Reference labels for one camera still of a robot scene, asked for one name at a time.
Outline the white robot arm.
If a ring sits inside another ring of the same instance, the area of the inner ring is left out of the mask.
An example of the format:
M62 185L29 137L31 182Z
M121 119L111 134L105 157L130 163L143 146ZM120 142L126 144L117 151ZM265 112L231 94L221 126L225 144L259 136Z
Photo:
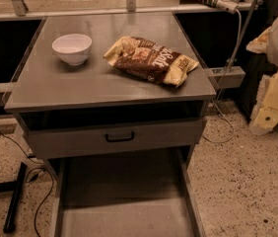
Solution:
M268 62L278 67L278 17L272 26L251 41L246 49L255 53L265 53ZM263 135L272 131L277 124L278 71L272 76L262 76L248 127L253 134Z

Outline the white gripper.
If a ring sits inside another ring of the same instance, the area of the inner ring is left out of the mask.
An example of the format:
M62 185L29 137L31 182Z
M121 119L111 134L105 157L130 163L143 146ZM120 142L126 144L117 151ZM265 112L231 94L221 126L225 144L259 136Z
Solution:
M255 135L264 135L278 124L278 71L262 76L256 100L248 128Z

